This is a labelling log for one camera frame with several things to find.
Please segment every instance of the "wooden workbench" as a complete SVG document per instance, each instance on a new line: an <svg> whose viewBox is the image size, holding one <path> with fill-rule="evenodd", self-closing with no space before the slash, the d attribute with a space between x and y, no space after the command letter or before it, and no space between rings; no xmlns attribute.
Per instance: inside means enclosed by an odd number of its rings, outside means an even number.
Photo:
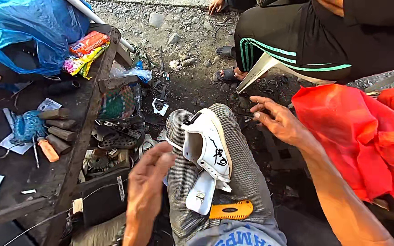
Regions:
<svg viewBox="0 0 394 246"><path fill-rule="evenodd" d="M14 152L0 159L0 175L5 178L0 186L0 224L16 219L25 229L46 218L71 208L73 190L88 147L94 120L97 117L102 92L138 81L136 76L123 79L109 79L112 62L115 59L125 67L132 63L130 56L119 45L121 34L110 25L91 24L90 31L99 31L111 37L109 48L92 64L91 80L77 77L81 84L75 93L63 96L49 96L71 110L70 118L77 121L77 139L70 153L62 155L57 162L50 163L39 149L40 168L36 168L33 148L24 155ZM7 107L17 115L36 110L46 98L43 81L35 81L25 88L18 97L17 109L10 94L0 90L0 141L10 133L2 108ZM23 195L21 191L36 189L37 193ZM37 243L56 246L65 225L67 213L63 213L32 229L29 234Z"/></svg>

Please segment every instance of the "blue plastic bag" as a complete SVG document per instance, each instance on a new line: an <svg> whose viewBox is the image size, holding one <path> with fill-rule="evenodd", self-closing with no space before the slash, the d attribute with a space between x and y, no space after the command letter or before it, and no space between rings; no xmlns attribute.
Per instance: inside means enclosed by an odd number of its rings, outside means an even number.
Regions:
<svg viewBox="0 0 394 246"><path fill-rule="evenodd" d="M0 62L19 74L59 74L68 45L84 37L88 28L89 19L65 0L0 0L0 49L33 39L40 68L17 67L1 50Z"/></svg>

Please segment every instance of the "white pipe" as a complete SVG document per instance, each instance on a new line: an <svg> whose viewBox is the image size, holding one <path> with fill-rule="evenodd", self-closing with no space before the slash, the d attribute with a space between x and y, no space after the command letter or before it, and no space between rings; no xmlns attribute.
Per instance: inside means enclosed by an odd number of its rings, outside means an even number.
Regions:
<svg viewBox="0 0 394 246"><path fill-rule="evenodd" d="M106 24L98 15L96 15L92 10L90 10L86 5L84 5L80 0L67 0L74 7L80 10L83 14L85 14L89 19L93 20L95 23ZM135 48L130 45L123 37L121 37L120 42L130 50L130 52L134 53Z"/></svg>

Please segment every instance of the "sandal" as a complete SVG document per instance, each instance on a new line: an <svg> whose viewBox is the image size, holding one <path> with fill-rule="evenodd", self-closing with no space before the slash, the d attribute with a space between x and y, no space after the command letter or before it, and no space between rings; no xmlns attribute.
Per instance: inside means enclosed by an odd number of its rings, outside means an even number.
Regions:
<svg viewBox="0 0 394 246"><path fill-rule="evenodd" d="M227 83L241 83L241 81L235 77L235 73L233 72L233 68L223 69L224 76L222 76L221 71L218 70L212 75L213 81L223 81Z"/></svg>
<svg viewBox="0 0 394 246"><path fill-rule="evenodd" d="M107 150L118 149L118 148L131 149L141 145L142 142L144 142L144 137L145 137L144 132L141 132L141 137L139 139L131 137L122 132L118 132L118 134L119 137L116 139L99 142L98 147Z"/></svg>
<svg viewBox="0 0 394 246"><path fill-rule="evenodd" d="M222 48L217 48L215 50L215 54L223 59L236 59L236 51L234 46L223 46Z"/></svg>

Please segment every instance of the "black signature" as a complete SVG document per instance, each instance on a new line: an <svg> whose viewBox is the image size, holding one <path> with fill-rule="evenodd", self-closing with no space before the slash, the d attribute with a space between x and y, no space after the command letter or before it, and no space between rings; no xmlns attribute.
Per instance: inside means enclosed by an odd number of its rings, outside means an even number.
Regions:
<svg viewBox="0 0 394 246"><path fill-rule="evenodd" d="M214 165L215 165L215 164L218 164L218 165L221 165L221 166L225 166L225 165L227 164L227 161L226 161L226 159L224 159L224 157L223 157L223 155L222 155L223 150L222 150L222 149L219 149L219 148L216 146L215 141L212 140L211 137L209 137L209 139L211 139L211 141L214 143L214 146L215 146L215 155L214 155L214 157L215 157L215 163L214 163ZM217 157L221 157L220 162L217 162Z"/></svg>

